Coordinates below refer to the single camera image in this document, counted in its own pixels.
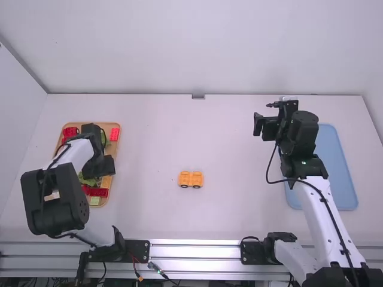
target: lego brick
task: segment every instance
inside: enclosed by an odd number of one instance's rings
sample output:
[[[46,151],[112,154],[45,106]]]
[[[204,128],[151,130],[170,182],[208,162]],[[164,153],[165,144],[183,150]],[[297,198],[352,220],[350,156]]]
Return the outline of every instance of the lego brick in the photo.
[[[90,203],[89,203],[89,205],[91,205],[91,206],[98,206],[98,205],[100,205],[100,202],[101,202],[101,198],[100,198],[100,197],[98,197],[98,196],[92,196],[92,197],[90,198]]]
[[[110,183],[112,181],[112,177],[110,175],[105,175],[102,177],[101,188],[110,188]]]
[[[117,142],[119,134],[120,134],[120,129],[118,127],[113,127],[109,140],[111,142]]]
[[[89,196],[108,197],[109,189],[107,188],[89,188]]]
[[[62,131],[62,134],[64,135],[64,138],[70,138],[70,137],[76,136],[78,134],[78,128],[67,127]]]

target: white table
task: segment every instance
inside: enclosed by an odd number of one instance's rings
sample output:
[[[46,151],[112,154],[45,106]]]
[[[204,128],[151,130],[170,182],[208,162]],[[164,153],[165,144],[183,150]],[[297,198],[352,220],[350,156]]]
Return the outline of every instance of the white table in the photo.
[[[359,200],[341,212],[371,267],[383,268],[383,148],[361,96],[299,96],[300,109],[336,127]],[[288,280],[284,267],[243,266],[238,242],[248,235],[290,231],[310,246],[302,211],[290,208],[284,186],[268,185],[273,143],[254,138],[253,113],[276,115],[271,95],[49,95],[0,218],[0,276],[74,276],[87,246],[34,236],[27,228],[19,179],[48,162],[62,126],[71,121],[121,125],[111,197],[91,216],[126,238],[150,239],[151,256],[174,278]],[[177,185],[182,170],[201,170],[203,188]],[[279,179],[275,159],[270,178]],[[89,276],[102,274],[90,264]],[[155,277],[142,266],[143,275]],[[109,277],[134,277],[131,264],[109,264]]]

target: wire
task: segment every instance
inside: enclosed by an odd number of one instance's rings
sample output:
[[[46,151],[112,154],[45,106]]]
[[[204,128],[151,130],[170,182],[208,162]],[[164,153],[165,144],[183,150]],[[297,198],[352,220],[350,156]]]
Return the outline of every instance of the wire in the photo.
[[[94,247],[94,248],[97,248],[97,245],[95,245],[94,243],[92,243],[92,242],[90,242],[90,241],[88,241],[88,240],[82,238],[81,236],[78,236],[77,234],[72,233],[72,232],[65,233],[65,234],[63,234],[63,235],[49,236],[49,237],[52,238],[52,239],[60,239],[60,238],[68,237],[68,236],[70,236],[70,238],[76,238],[76,239],[78,239],[79,241],[84,242],[84,243],[90,245],[90,247],[92,247],[92,248],[93,248],[93,247]]]
[[[276,148],[277,148],[277,144],[275,144],[275,146],[274,146],[274,149],[273,149],[273,152],[271,154],[271,158],[270,158],[270,161],[269,161],[269,164],[268,164],[268,168],[266,169],[266,182],[268,184],[278,184],[280,182],[300,182],[301,184],[308,185],[309,187],[311,187],[313,190],[315,190],[319,194],[319,196],[321,197],[321,202],[324,203],[324,205],[325,205],[325,207],[326,207],[326,209],[327,209],[327,211],[328,211],[328,213],[330,215],[330,218],[331,218],[331,221],[332,221],[332,223],[334,225],[336,233],[337,233],[337,235],[339,237],[339,240],[341,241],[341,246],[343,248],[343,253],[346,255],[346,259],[348,261],[348,265],[349,265],[349,267],[351,269],[352,277],[353,277],[353,279],[355,281],[355,286],[359,287],[359,282],[358,282],[358,278],[357,278],[357,275],[356,275],[356,272],[355,272],[355,268],[354,268],[354,266],[352,264],[352,261],[351,261],[351,258],[349,256],[349,252],[348,252],[348,249],[346,247],[346,244],[345,244],[345,242],[343,240],[341,231],[339,230],[339,227],[338,227],[338,225],[337,225],[337,223],[335,221],[334,215],[333,215],[333,213],[331,211],[331,208],[330,208],[330,206],[329,206],[329,204],[327,202],[327,199],[323,196],[322,192],[317,187],[315,187],[312,184],[310,184],[309,182],[303,181],[301,179],[287,178],[287,179],[281,179],[279,181],[269,181],[269,169],[270,169],[271,161],[273,160]]]
[[[104,265],[104,274],[102,275],[102,277],[98,280],[97,282],[97,285],[99,285],[102,281],[102,279],[105,278],[105,275],[107,275],[107,265],[105,264],[105,262],[102,262],[102,265]]]
[[[288,281],[288,285],[287,285],[287,287],[292,286],[293,281],[294,281],[294,277],[293,277],[293,275],[290,273],[290,280]]]

